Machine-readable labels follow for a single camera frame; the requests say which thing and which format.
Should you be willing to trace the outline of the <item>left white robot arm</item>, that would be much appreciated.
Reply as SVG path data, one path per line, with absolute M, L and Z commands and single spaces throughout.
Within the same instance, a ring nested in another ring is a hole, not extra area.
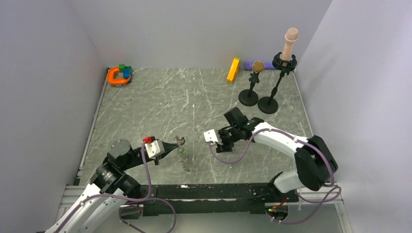
M 142 146 L 137 149 L 133 149 L 126 139 L 115 141 L 83 193 L 47 232 L 91 232 L 112 211 L 124 204 L 135 207 L 147 201 L 158 200 L 151 183 L 141 186 L 126 170 L 139 165 L 148 169 L 147 163 L 150 161 L 158 165 L 159 160 L 178 147 L 177 143 L 163 142 L 153 136 L 146 137 Z

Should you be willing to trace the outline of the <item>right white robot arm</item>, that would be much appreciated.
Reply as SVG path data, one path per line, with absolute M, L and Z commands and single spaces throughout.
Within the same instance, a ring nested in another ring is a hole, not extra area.
M 295 170 L 280 172 L 269 182 L 268 196 L 271 200 L 281 201 L 289 191 L 300 188 L 318 191 L 328 182 L 335 182 L 334 174 L 338 165 L 323 138 L 317 135 L 310 138 L 297 136 L 258 117 L 248 119 L 238 107 L 230 109 L 224 117 L 229 124 L 227 127 L 203 134 L 209 147 L 216 146 L 211 154 L 220 162 L 235 164 L 245 156 L 243 153 L 231 162 L 217 156 L 218 153 L 232 151 L 234 144 L 240 140 L 268 146 L 295 162 Z

